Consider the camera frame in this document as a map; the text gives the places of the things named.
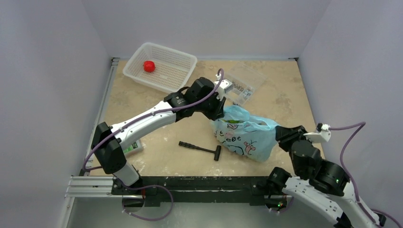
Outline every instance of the white wall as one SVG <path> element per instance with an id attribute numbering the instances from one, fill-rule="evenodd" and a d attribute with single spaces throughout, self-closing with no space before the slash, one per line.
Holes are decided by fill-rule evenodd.
<path id="1" fill-rule="evenodd" d="M 372 208 L 403 222 L 403 1 L 336 1 L 328 6 L 298 63 L 317 122 L 367 121 L 345 154 Z M 352 131 L 323 145 L 338 161 Z M 389 220 L 387 227 L 394 227 Z"/>
<path id="2" fill-rule="evenodd" d="M 204 58 L 298 57 L 330 0 L 83 0 L 114 57 L 147 41 Z"/>
<path id="3" fill-rule="evenodd" d="M 80 0 L 0 0 L 0 227 L 54 228 L 110 65 Z"/>

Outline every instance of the red object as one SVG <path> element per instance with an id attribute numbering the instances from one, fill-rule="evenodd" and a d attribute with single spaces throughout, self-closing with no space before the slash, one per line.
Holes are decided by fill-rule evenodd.
<path id="1" fill-rule="evenodd" d="M 145 72 L 151 73 L 155 71 L 155 64 L 153 61 L 145 61 L 143 67 Z"/>

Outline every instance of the table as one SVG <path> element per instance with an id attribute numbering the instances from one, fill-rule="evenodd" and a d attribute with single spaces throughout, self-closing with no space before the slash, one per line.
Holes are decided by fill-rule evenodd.
<path id="1" fill-rule="evenodd" d="M 127 61 L 120 61 L 113 82 L 105 114 L 108 125 L 130 119 L 153 106 L 167 95 L 146 87 L 123 75 Z M 251 114 L 270 118 L 282 126 L 303 125 L 307 131 L 315 129 L 311 109 L 297 63 L 295 61 L 242 61 L 247 66 L 267 75 L 267 80 L 244 105 Z M 187 85 L 197 78 L 215 81 L 219 68 L 231 69 L 237 61 L 198 61 Z M 278 146 L 273 148 L 265 162 L 239 156 L 223 147 L 219 161 L 213 154 L 178 146 L 179 141 L 215 149 L 219 142 L 213 135 L 208 120 L 195 113 L 190 118 L 160 128 L 141 139 L 144 151 L 127 160 L 142 176 L 268 176 L 279 166 L 293 173 L 289 155 Z M 90 175 L 103 176 L 103 170 Z"/>

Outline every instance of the blue plastic bag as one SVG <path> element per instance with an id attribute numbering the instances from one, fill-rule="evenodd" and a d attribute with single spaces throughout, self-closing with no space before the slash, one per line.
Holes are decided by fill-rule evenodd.
<path id="1" fill-rule="evenodd" d="M 224 107 L 224 117 L 212 122 L 214 136 L 230 151 L 264 162 L 276 145 L 274 120 L 250 115 L 232 105 Z"/>

